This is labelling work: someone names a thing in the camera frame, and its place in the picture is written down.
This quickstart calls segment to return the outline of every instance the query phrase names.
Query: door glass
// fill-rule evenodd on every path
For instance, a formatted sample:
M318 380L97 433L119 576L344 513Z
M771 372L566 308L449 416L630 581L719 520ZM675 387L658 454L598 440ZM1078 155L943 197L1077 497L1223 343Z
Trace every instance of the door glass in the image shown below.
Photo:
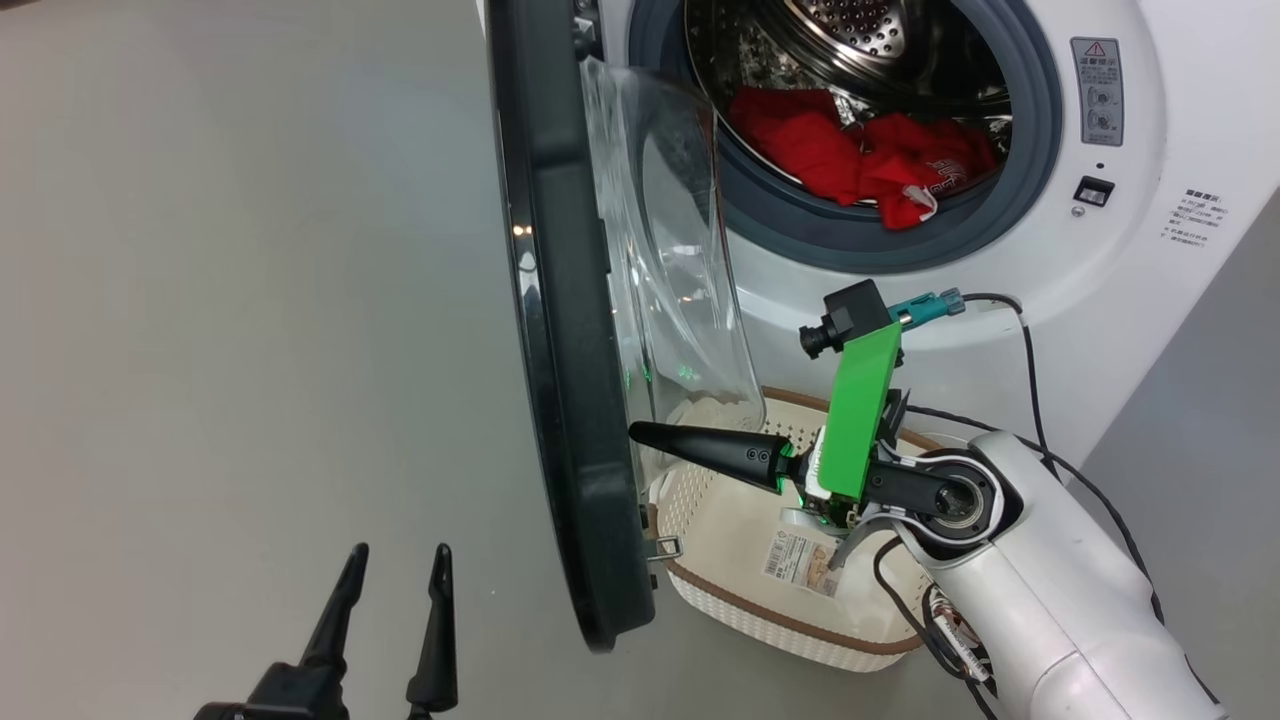
M764 401L721 219L716 111L658 76L581 64L628 420L756 430ZM636 454L648 487L672 459Z

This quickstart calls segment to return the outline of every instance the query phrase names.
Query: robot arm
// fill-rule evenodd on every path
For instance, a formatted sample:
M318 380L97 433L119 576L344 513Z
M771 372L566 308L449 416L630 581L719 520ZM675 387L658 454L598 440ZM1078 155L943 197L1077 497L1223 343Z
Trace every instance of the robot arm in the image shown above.
M792 480L804 506L788 518L844 537L832 566L870 533L896 530L938 602L977 633L989 670L954 634L938 630L942 648L920 626L931 652L968 660L968 675L954 674L998 691L1011 717L1226 717L1153 614L1143 571L1019 438L989 433L920 459L892 450L906 407L888 389L901 331L963 310L946 297L960 296L887 307L864 281L826 299L828 314L800 331L801 346L842 356L827 425L805 455L786 438L709 428L636 423L631 437L769 491Z
M970 448L1010 500L995 538L942 560L899 530L982 639L1011 716L1225 719L1152 614L1147 578L1038 459L1009 433Z

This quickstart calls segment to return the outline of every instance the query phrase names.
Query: teal connector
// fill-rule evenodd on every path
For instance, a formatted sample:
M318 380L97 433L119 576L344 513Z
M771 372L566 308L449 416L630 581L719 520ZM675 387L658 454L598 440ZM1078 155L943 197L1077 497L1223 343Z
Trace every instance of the teal connector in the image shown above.
M891 318L897 318L904 331L918 328L929 320L964 313L964 297L956 288L941 293L927 292L906 302L899 302L888 309Z

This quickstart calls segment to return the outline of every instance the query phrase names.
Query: washing machine door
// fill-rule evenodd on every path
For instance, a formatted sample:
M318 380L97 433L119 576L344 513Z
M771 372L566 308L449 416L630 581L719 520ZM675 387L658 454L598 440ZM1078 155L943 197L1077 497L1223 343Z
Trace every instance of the washing machine door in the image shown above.
M486 35L541 469L573 610L607 651L654 616L660 551L643 497L675 464L634 448L628 423L756 429L764 404L730 277L714 110L594 59L577 22L571 0L492 0Z

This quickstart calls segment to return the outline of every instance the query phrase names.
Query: red cloth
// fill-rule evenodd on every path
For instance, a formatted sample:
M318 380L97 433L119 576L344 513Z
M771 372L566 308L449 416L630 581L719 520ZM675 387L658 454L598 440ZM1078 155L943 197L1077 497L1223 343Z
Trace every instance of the red cloth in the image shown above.
M892 114L842 132L824 90L742 87L730 123L771 161L840 205L876 200L890 229L920 224L937 199L996 168L987 137L951 119Z

